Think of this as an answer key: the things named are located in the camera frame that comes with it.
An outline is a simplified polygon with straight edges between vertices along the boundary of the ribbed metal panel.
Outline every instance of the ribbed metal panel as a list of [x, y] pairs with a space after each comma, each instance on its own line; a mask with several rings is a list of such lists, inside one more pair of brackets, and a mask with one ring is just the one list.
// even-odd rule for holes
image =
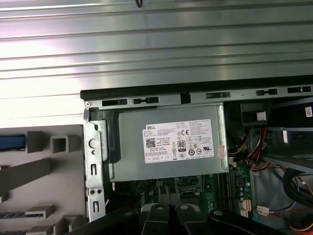
[[311, 0], [2, 0], [0, 105], [25, 110], [0, 120], [79, 117], [81, 90], [313, 74], [312, 12]]

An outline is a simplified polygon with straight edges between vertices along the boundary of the black wire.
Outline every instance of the black wire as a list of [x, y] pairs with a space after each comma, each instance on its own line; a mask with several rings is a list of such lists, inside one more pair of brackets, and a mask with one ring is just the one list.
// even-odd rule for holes
[[[281, 176], [278, 174], [278, 172], [276, 171], [276, 168], [272, 168], [272, 171], [273, 171], [274, 175], [275, 175], [278, 179], [280, 179], [281, 181], [283, 181], [283, 177], [281, 177]], [[297, 181], [297, 180], [291, 181], [291, 185], [292, 185], [296, 190], [298, 190], [298, 181]]]
[[[243, 145], [245, 143], [245, 141], [247, 140], [248, 138], [248, 135], [249, 135], [249, 132], [250, 132], [250, 127], [247, 127], [245, 129], [245, 136], [243, 137], [243, 139], [240, 141], [239, 144], [235, 145], [235, 149], [229, 149], [228, 151], [229, 152], [237, 152], [238, 151], [238, 147], [240, 147], [241, 145]], [[228, 134], [228, 137], [232, 140], [232, 142], [234, 141], [234, 137], [232, 135], [230, 135], [230, 133], [228, 131], [226, 131], [226, 134]]]
[[291, 200], [304, 206], [313, 206], [313, 199], [311, 197], [308, 197], [303, 193], [298, 192], [294, 187], [291, 186], [293, 178], [302, 173], [302, 171], [288, 168], [283, 176], [284, 191]]
[[137, 7], [142, 7], [142, 0], [136, 0]]

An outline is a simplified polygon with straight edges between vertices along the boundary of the gray plastic part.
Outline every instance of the gray plastic part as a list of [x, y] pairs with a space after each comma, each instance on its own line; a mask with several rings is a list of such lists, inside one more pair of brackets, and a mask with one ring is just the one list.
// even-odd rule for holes
[[79, 136], [51, 136], [51, 153], [74, 152], [81, 149], [82, 140]]
[[43, 214], [41, 218], [47, 219], [51, 214], [55, 212], [55, 207], [52, 206], [42, 206], [42, 207], [32, 207], [25, 214]]
[[36, 226], [27, 231], [26, 235], [52, 235], [53, 226]]
[[26, 131], [26, 153], [41, 152], [44, 148], [43, 133], [41, 131]]
[[81, 215], [65, 215], [54, 226], [54, 235], [63, 235], [71, 232], [86, 223], [85, 219]]
[[0, 195], [46, 176], [50, 172], [49, 158], [2, 169], [0, 171]]
[[5, 202], [9, 199], [9, 193], [4, 193], [2, 196], [0, 196], [0, 204]]

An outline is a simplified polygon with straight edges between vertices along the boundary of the power connector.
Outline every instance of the power connector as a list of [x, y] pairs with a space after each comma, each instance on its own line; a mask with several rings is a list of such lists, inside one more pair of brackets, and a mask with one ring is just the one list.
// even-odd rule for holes
[[268, 207], [257, 206], [256, 211], [258, 212], [258, 214], [264, 215], [264, 216], [268, 216], [268, 214], [269, 214], [269, 208]]
[[252, 210], [251, 200], [244, 200], [241, 203], [241, 207], [245, 209], [247, 212]]

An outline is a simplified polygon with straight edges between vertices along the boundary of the wire bundle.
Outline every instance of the wire bundle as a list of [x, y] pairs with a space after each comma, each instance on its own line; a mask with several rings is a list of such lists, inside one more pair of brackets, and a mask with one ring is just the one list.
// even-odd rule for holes
[[[252, 162], [259, 163], [261, 159], [261, 151], [263, 149], [263, 144], [265, 141], [266, 133], [267, 133], [266, 127], [261, 127], [261, 134], [260, 134], [260, 140], [258, 144], [255, 146], [255, 148], [248, 154], [247, 158], [249, 160], [252, 160]], [[250, 169], [253, 168], [254, 163], [250, 163]]]
[[[313, 206], [313, 199], [311, 196], [301, 193], [291, 186], [291, 181], [293, 180], [293, 178], [298, 177], [302, 173], [302, 171], [288, 168], [283, 176], [284, 191], [291, 200], [294, 200], [295, 202], [300, 203], [304, 206]], [[305, 183], [303, 178], [299, 177], [299, 179], [304, 185], [306, 185], [310, 194], [313, 195], [311, 188]]]
[[229, 155], [236, 155], [236, 154], [240, 153], [241, 151], [243, 151], [245, 149], [249, 131], [250, 131], [250, 128], [247, 128], [245, 130], [245, 136], [240, 141], [240, 143], [236, 146], [235, 149], [232, 149], [232, 150], [228, 151]]
[[[288, 168], [285, 171], [285, 174], [283, 176], [284, 191], [286, 195], [290, 199], [294, 200], [295, 202], [302, 204], [304, 206], [313, 207], [313, 198], [312, 198], [313, 191], [309, 187], [309, 185], [305, 182], [305, 180], [300, 176], [302, 173], [303, 173], [302, 171]], [[301, 183], [306, 186], [310, 195], [307, 195], [306, 193], [302, 193], [300, 190], [296, 190], [292, 186], [291, 182], [295, 177], [297, 177], [301, 181]], [[313, 223], [310, 222], [312, 221], [313, 218], [312, 216], [310, 216], [310, 214], [308, 214], [307, 217], [309, 218], [306, 218], [305, 221], [301, 223], [302, 227], [294, 225], [289, 222], [290, 223], [289, 228], [297, 233], [306, 234], [306, 235], [313, 234]]]

